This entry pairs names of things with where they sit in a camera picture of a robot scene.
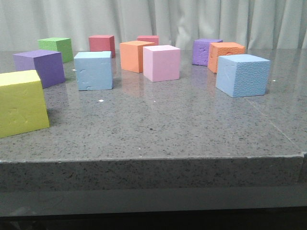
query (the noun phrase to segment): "foam cube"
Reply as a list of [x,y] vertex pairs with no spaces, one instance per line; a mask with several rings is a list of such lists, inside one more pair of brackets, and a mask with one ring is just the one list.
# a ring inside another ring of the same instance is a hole
[[231,97],[264,95],[270,64],[267,59],[249,55],[219,56],[216,87]]
[[49,127],[42,83],[35,70],[0,74],[0,138]]
[[110,90],[113,87],[111,51],[80,52],[74,57],[80,91]]
[[90,51],[111,51],[115,57],[114,35],[93,35],[88,37]]
[[72,61],[71,39],[67,37],[51,37],[38,40],[40,49],[59,51],[62,53],[63,62]]
[[58,51],[39,49],[13,54],[13,59],[17,71],[37,70],[43,88],[65,81],[62,55]]
[[211,42],[223,42],[222,39],[198,39],[193,43],[192,64],[199,66],[208,65],[209,47]]
[[140,35],[137,37],[138,41],[154,42],[155,46],[159,45],[159,36],[157,35]]
[[154,46],[154,42],[130,41],[120,43],[121,68],[136,73],[143,72],[144,46]]
[[218,57],[223,55],[244,54],[245,46],[235,42],[210,43],[208,69],[217,73]]
[[144,76],[152,82],[179,79],[180,49],[174,46],[143,48]]

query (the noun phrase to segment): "gray speckled surface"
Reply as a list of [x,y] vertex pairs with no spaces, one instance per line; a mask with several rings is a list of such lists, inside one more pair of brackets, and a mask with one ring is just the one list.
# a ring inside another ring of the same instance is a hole
[[[1,72],[14,71],[12,53]],[[307,52],[249,53],[272,61],[264,96],[230,98],[191,51],[165,82],[121,70],[117,54],[106,91],[79,92],[65,63],[66,83],[44,89],[51,127],[0,139],[0,191],[303,182]]]

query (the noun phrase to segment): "table surface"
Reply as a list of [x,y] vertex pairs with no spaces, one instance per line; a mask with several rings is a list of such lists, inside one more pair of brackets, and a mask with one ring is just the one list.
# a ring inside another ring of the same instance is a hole
[[[0,52],[0,73],[14,71]],[[0,139],[0,163],[299,157],[307,151],[307,51],[249,50],[272,61],[263,96],[231,98],[181,51],[180,79],[150,82],[112,59],[114,89],[44,89],[50,128]]]

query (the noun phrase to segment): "light blue cube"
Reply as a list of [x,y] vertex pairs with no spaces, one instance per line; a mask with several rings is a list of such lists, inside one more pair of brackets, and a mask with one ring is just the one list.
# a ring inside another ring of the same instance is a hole
[[74,57],[80,91],[113,88],[111,57],[111,51],[80,52]]
[[249,55],[219,56],[216,87],[231,97],[264,95],[271,61]]

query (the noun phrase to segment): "yellow cube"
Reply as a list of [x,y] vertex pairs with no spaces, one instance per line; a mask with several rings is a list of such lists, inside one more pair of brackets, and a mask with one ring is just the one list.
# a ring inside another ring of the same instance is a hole
[[0,138],[49,127],[36,70],[0,74]]

